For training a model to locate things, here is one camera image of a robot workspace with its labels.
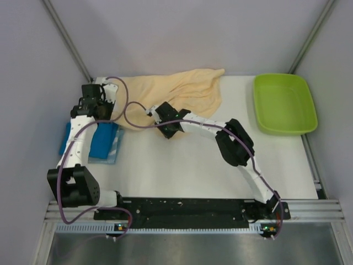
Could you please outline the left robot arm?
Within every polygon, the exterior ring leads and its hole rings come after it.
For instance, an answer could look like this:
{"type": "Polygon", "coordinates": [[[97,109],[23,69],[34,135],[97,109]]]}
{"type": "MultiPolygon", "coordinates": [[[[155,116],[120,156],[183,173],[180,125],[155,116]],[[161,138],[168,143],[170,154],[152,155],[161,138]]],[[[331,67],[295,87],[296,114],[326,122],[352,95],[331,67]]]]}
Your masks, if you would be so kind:
{"type": "Polygon", "coordinates": [[[57,167],[47,172],[47,180],[64,208],[106,207],[113,219],[124,215],[125,206],[113,190],[101,189],[87,168],[90,147],[98,120],[110,120],[118,85],[109,82],[84,84],[82,97],[70,112],[70,127],[64,153],[57,167]]]}

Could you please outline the beige t shirt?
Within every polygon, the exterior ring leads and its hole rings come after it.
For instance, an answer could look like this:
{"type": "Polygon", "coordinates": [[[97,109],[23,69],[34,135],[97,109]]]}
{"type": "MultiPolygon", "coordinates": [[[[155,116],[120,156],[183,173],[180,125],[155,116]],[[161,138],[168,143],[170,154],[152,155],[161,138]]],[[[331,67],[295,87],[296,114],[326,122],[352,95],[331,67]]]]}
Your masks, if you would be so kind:
{"type": "Polygon", "coordinates": [[[225,69],[194,69],[172,75],[123,77],[111,79],[118,85],[115,110],[117,118],[128,100],[139,102],[147,109],[168,102],[174,109],[188,109],[196,115],[210,118],[222,103],[220,78],[225,69]]]}

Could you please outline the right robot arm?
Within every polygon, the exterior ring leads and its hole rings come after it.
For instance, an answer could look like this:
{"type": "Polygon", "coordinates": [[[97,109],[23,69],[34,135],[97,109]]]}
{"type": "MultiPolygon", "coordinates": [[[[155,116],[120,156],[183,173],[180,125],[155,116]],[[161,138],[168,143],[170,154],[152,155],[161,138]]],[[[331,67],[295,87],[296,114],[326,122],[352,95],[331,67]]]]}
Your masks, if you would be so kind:
{"type": "Polygon", "coordinates": [[[146,113],[154,119],[154,124],[167,139],[180,131],[215,141],[225,162],[242,172],[258,202],[257,210],[261,217],[268,219],[278,209],[284,211],[278,192],[269,186],[257,165],[252,139],[238,120],[213,121],[190,110],[177,111],[167,102],[153,106],[146,113]]]}

